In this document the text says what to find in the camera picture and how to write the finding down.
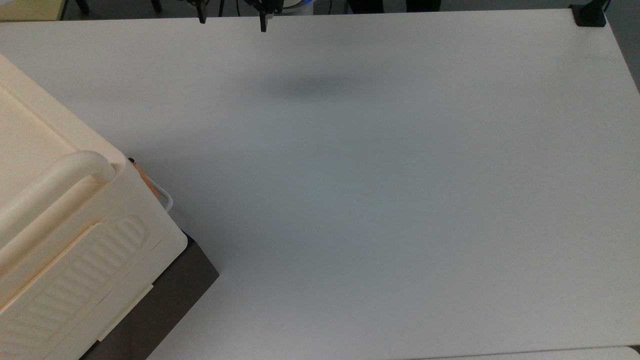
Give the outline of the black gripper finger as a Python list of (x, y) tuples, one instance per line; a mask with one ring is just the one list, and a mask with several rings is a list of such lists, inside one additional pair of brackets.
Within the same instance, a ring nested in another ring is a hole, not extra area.
[(208, 0), (188, 0), (187, 3), (196, 9), (199, 23), (205, 24), (208, 18)]
[(274, 15), (281, 14), (284, 7), (283, 0), (245, 0), (244, 2), (258, 12), (260, 30), (263, 33), (267, 31), (268, 21)]

